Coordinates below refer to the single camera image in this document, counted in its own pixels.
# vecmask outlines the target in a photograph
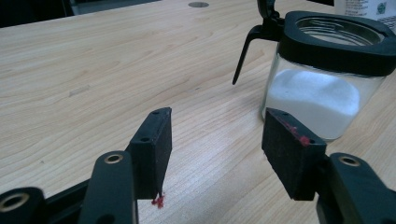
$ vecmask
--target white powder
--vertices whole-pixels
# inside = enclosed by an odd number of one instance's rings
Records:
[[[341,136],[358,114],[360,96],[339,77],[284,70],[275,76],[265,106],[292,114],[316,135],[331,140]]]

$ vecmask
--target table surface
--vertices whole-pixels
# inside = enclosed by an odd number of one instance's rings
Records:
[[[47,197],[90,178],[124,150],[147,114],[173,108],[164,208],[139,201],[141,223],[318,223],[315,202],[292,201],[261,150],[259,107],[276,42],[251,43],[255,0],[119,8],[0,29],[0,191]],[[305,0],[291,10],[332,12]],[[327,153],[368,161],[396,189],[396,76],[389,76]]]

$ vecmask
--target black plastic lid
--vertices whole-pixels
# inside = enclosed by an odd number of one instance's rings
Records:
[[[347,40],[337,33],[345,35]],[[356,41],[363,46],[321,39],[329,36],[341,42]],[[396,35],[379,21],[292,11],[286,15],[278,52],[292,63],[334,72],[384,77],[396,68]]]

